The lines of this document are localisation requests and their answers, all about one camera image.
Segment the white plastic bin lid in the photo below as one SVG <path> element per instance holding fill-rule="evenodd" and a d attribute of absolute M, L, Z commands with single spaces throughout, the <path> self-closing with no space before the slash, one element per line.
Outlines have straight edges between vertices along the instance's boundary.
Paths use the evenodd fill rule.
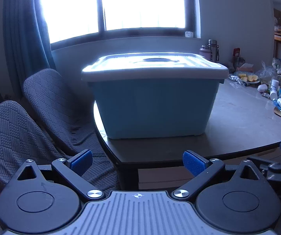
<path fill-rule="evenodd" d="M 228 68 L 198 54 L 184 52 L 137 52 L 99 58 L 82 69 L 85 82 L 140 79 L 224 80 Z"/>

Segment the white round object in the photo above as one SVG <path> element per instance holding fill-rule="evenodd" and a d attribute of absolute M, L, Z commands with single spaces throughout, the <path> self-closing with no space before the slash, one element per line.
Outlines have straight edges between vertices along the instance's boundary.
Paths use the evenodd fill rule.
<path fill-rule="evenodd" d="M 261 84 L 257 87 L 257 91 L 259 93 L 264 93 L 268 90 L 268 86 L 266 84 Z"/>

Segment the dark dining table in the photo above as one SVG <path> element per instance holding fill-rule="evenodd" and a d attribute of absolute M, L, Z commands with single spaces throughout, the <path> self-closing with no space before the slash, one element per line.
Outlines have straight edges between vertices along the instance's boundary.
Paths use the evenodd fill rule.
<path fill-rule="evenodd" d="M 281 117 L 272 101 L 253 87 L 226 80 L 219 86 L 210 119 L 200 136 L 109 139 L 98 109 L 96 134 L 118 169 L 123 190 L 159 190 L 179 187 L 192 178 L 182 155 L 193 150 L 205 158 L 238 164 L 249 155 L 278 156 Z"/>

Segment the white tube bottle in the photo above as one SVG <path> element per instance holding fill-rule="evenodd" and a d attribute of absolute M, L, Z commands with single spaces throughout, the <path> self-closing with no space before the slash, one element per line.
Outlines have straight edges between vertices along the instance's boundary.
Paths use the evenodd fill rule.
<path fill-rule="evenodd" d="M 272 79 L 271 85 L 270 85 L 270 93 L 269 93 L 269 98 L 274 101 L 278 99 L 278 89 L 279 81 L 276 79 Z"/>

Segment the far grey covered chair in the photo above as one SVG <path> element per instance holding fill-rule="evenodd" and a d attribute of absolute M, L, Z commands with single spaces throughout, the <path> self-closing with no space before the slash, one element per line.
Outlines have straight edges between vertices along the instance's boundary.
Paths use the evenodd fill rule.
<path fill-rule="evenodd" d="M 116 168 L 97 139 L 92 113 L 56 70 L 28 77 L 23 94 L 58 149 L 68 156 L 92 151 L 93 164 L 82 176 L 86 181 L 106 194 L 120 188 Z"/>

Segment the grey covered chair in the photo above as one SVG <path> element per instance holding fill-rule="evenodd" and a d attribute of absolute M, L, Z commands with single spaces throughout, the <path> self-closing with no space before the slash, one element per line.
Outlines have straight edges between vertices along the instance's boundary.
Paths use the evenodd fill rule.
<path fill-rule="evenodd" d="M 57 158 L 69 156 L 54 147 L 19 103 L 0 103 L 0 192 L 27 159 L 47 165 Z"/>
<path fill-rule="evenodd" d="M 56 70 L 28 77 L 23 94 L 58 149 L 68 156 L 92 151 L 93 164 L 82 176 L 86 181 L 106 194 L 120 188 L 116 168 L 97 139 L 92 113 Z"/>

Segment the near grey covered chair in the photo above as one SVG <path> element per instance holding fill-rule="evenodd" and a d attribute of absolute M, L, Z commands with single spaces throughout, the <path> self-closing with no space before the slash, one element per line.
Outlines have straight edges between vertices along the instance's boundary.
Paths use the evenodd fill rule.
<path fill-rule="evenodd" d="M 19 103 L 0 103 L 0 192 L 27 159 L 47 165 L 57 158 L 69 156 L 54 147 Z"/>

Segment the clear plastic bag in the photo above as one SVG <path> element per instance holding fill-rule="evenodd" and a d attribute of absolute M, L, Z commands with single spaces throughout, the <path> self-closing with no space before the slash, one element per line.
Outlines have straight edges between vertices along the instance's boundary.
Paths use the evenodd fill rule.
<path fill-rule="evenodd" d="M 277 76 L 276 69 L 273 66 L 268 66 L 264 61 L 261 61 L 261 69 L 255 72 L 261 83 L 269 84 L 274 77 Z"/>

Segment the teal plastic storage bin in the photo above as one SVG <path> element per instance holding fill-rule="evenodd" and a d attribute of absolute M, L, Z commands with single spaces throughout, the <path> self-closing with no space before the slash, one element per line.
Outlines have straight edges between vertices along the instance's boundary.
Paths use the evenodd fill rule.
<path fill-rule="evenodd" d="M 221 81 L 142 79 L 90 84 L 110 139 L 199 136 Z"/>

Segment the plate of fruit slices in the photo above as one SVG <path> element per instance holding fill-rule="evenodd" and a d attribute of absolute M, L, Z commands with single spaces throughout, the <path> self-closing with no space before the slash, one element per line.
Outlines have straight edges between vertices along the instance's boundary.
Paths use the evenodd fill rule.
<path fill-rule="evenodd" d="M 241 79 L 241 81 L 249 84 L 257 84 L 260 82 L 260 78 L 255 73 L 238 71 L 235 72 L 234 75 Z"/>

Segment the red box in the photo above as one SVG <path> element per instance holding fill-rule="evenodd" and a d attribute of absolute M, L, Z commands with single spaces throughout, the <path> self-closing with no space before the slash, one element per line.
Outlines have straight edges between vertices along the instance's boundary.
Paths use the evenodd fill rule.
<path fill-rule="evenodd" d="M 238 63 L 239 57 L 240 57 L 240 48 L 234 48 L 233 49 L 233 55 L 232 55 L 233 65 L 236 65 Z"/>

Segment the pink insulated bottle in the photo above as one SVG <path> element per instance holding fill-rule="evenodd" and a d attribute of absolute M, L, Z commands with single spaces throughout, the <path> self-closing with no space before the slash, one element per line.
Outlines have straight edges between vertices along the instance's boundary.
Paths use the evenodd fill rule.
<path fill-rule="evenodd" d="M 203 56 L 206 60 L 211 60 L 212 53 L 208 46 L 202 45 L 199 49 L 199 54 L 200 56 Z"/>

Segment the teal window curtain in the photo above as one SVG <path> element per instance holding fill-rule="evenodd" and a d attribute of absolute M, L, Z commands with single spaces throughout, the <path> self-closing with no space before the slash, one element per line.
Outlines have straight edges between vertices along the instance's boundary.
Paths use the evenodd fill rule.
<path fill-rule="evenodd" d="M 41 1 L 3 0 L 3 38 L 12 89 L 22 98 L 29 76 L 56 68 Z"/>

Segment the small white sill device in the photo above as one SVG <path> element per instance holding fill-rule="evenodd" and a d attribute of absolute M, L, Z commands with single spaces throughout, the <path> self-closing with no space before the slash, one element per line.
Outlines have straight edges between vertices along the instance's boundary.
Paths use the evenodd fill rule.
<path fill-rule="evenodd" d="M 191 32 L 191 31 L 186 31 L 186 32 L 185 32 L 185 37 L 186 37 L 186 38 L 193 38 L 193 37 L 194 37 L 194 33 Z"/>

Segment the dark framed window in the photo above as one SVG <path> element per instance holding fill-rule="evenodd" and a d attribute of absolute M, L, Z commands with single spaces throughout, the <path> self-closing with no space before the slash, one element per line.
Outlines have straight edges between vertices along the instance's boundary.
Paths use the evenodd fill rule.
<path fill-rule="evenodd" d="M 130 37 L 200 36 L 198 0 L 40 0 L 51 48 Z"/>

